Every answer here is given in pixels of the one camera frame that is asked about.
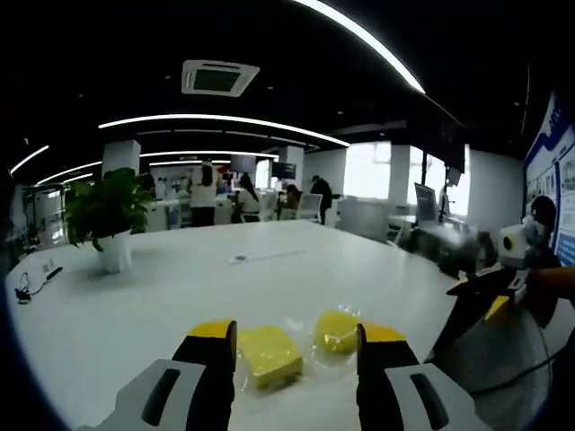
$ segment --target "person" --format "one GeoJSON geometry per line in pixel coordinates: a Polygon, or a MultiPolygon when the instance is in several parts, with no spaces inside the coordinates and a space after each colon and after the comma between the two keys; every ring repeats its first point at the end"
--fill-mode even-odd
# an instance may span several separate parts
{"type": "Polygon", "coordinates": [[[523,219],[524,233],[531,246],[526,254],[528,268],[560,268],[561,262],[549,246],[555,228],[557,208],[547,196],[538,196],[530,214],[523,219]]]}
{"type": "Polygon", "coordinates": [[[154,177],[152,176],[152,174],[149,171],[149,168],[147,171],[143,171],[140,174],[140,189],[145,190],[145,191],[149,191],[152,196],[155,195],[155,181],[154,181],[154,177]]]}
{"type": "Polygon", "coordinates": [[[164,199],[166,200],[176,199],[176,189],[174,187],[174,184],[170,182],[166,177],[164,177],[164,185],[165,185],[164,199]]]}
{"type": "Polygon", "coordinates": [[[260,213],[260,198],[253,187],[250,176],[245,173],[240,178],[242,188],[235,198],[235,208],[232,213],[232,223],[241,223],[242,214],[258,215],[260,213]]]}
{"type": "Polygon", "coordinates": [[[451,209],[449,207],[449,196],[447,194],[447,189],[452,187],[453,184],[451,184],[450,182],[446,183],[445,186],[443,186],[441,188],[441,191],[439,192],[439,202],[438,202],[438,208],[439,208],[439,216],[440,216],[440,221],[443,222],[445,217],[449,217],[451,216],[451,209]]]}
{"type": "Polygon", "coordinates": [[[315,195],[322,195],[322,203],[320,204],[320,218],[322,224],[325,224],[325,212],[328,208],[332,207],[332,188],[330,184],[321,178],[319,175],[314,175],[312,178],[314,185],[310,190],[310,193],[315,195]]]}
{"type": "Polygon", "coordinates": [[[289,184],[286,187],[286,202],[281,208],[282,220],[294,220],[296,218],[296,211],[301,197],[302,192],[299,191],[295,184],[289,184]]]}
{"type": "Polygon", "coordinates": [[[200,167],[191,172],[187,190],[190,193],[193,226],[214,225],[218,189],[221,189],[221,180],[212,162],[202,162],[200,167]]]}
{"type": "Polygon", "coordinates": [[[165,182],[164,178],[159,177],[158,182],[155,184],[155,200],[165,199],[165,182]]]}

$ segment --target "potted plant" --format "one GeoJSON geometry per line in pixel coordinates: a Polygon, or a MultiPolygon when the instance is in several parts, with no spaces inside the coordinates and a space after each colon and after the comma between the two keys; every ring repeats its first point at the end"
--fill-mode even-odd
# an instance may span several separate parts
{"type": "Polygon", "coordinates": [[[110,273],[131,268],[129,235],[146,229],[145,204],[152,200],[149,192],[140,189],[134,171],[121,168],[106,172],[93,185],[77,182],[72,190],[65,210],[70,243],[77,247],[91,241],[110,273]]]}

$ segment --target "computer monitor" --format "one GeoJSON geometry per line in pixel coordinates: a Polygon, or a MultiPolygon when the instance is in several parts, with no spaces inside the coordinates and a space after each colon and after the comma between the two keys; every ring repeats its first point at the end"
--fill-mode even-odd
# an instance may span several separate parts
{"type": "Polygon", "coordinates": [[[255,157],[251,155],[232,154],[230,159],[231,172],[255,173],[255,157]]]}
{"type": "Polygon", "coordinates": [[[417,196],[417,219],[422,224],[438,224],[438,202],[435,190],[422,184],[415,183],[417,196]]]}
{"type": "Polygon", "coordinates": [[[459,185],[459,179],[461,178],[461,172],[452,167],[447,168],[447,176],[446,179],[449,182],[449,184],[452,184],[454,186],[459,185]]]}
{"type": "Polygon", "coordinates": [[[271,165],[271,176],[280,180],[295,180],[296,165],[294,163],[274,162],[271,165]]]}

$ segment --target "black ceiling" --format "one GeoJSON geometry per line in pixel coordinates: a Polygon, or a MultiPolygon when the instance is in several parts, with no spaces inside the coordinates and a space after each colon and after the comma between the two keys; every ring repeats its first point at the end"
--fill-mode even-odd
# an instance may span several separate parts
{"type": "Polygon", "coordinates": [[[261,151],[282,145],[273,138],[223,133],[137,135],[157,129],[239,131],[322,149],[337,147],[292,132],[221,121],[170,120],[98,129],[107,121],[172,113],[264,119],[348,142],[378,138],[381,130],[345,136],[338,136],[338,130],[403,119],[414,125],[456,119],[462,143],[520,158],[538,128],[549,89],[565,87],[561,74],[550,73],[545,63],[545,56],[566,45],[561,44],[562,35],[557,38],[555,17],[550,22],[552,15],[546,11],[531,13],[502,4],[478,10],[469,4],[326,3],[391,49],[427,97],[411,89],[354,35],[290,0],[36,8],[14,16],[18,37],[7,51],[11,82],[4,139],[9,164],[50,145],[16,173],[24,182],[34,182],[101,160],[103,144],[126,137],[135,137],[144,153],[261,151]],[[185,95],[181,66],[187,59],[244,63],[261,71],[239,98],[185,95]]]}

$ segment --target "black cable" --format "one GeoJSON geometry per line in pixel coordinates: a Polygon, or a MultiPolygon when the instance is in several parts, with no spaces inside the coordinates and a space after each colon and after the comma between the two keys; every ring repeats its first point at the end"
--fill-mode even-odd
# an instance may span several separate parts
{"type": "Polygon", "coordinates": [[[49,283],[49,281],[57,275],[62,270],[62,267],[57,267],[52,272],[50,272],[44,282],[40,285],[40,287],[35,290],[34,292],[30,291],[30,276],[27,272],[22,272],[20,276],[20,282],[18,283],[18,288],[14,289],[16,292],[16,298],[18,298],[18,303],[29,303],[32,299],[32,296],[38,294],[42,288],[49,283]],[[26,277],[27,283],[25,287],[22,287],[22,280],[26,277]]]}
{"type": "Polygon", "coordinates": [[[542,368],[542,367],[546,366],[547,364],[551,363],[557,357],[558,354],[559,354],[559,352],[555,353],[554,355],[549,356],[543,362],[541,362],[537,365],[534,365],[530,368],[527,368],[525,371],[523,371],[522,373],[519,373],[515,377],[507,380],[506,382],[496,384],[495,386],[492,386],[490,388],[479,389],[477,391],[468,391],[468,393],[470,395],[486,395],[488,393],[492,393],[495,391],[499,391],[501,389],[505,389],[505,388],[511,386],[513,383],[518,382],[519,380],[521,380],[526,375],[531,374],[533,371],[536,371],[539,368],[542,368]]]}
{"type": "MultiPolygon", "coordinates": [[[[543,334],[543,330],[541,329],[541,327],[537,323],[535,323],[535,326],[539,330],[539,335],[541,336],[541,341],[543,342],[543,347],[545,349],[545,356],[547,356],[547,359],[550,359],[551,355],[549,355],[549,347],[547,347],[547,342],[545,341],[545,335],[543,334]]],[[[548,377],[549,377],[549,381],[547,382],[547,391],[550,391],[551,390],[551,382],[553,380],[552,367],[549,365],[547,367],[547,370],[548,370],[548,377]]]]}

